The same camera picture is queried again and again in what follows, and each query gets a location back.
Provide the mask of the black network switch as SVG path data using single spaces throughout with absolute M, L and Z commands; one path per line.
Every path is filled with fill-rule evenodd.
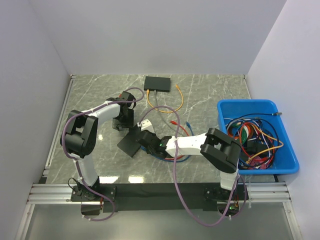
M 144 90 L 169 93 L 171 90 L 171 79 L 169 77 L 146 76 Z
M 137 138 L 141 129 L 136 125 L 129 129 L 128 133 L 117 144 L 117 147 L 129 157 L 133 157 L 141 148 L 141 144 L 137 142 Z

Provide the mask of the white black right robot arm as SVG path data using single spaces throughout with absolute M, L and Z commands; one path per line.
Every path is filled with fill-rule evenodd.
M 143 130 L 136 141 L 148 154 L 163 159 L 179 156 L 205 157 L 220 172 L 220 195 L 226 200 L 237 195 L 238 188 L 234 182 L 238 176 L 241 144 L 217 128 L 210 128 L 200 135 L 163 138 L 158 138 L 149 130 Z

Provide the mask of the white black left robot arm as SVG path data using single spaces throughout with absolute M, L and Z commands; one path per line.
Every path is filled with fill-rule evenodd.
M 134 95 L 123 91 L 119 97 L 108 98 L 103 104 L 90 110 L 72 110 L 69 113 L 60 144 L 66 156 L 73 160 L 77 170 L 77 187 L 74 189 L 76 195 L 89 201 L 100 197 L 100 179 L 92 158 L 98 127 L 112 120 L 112 128 L 117 131 L 132 128 L 136 102 Z

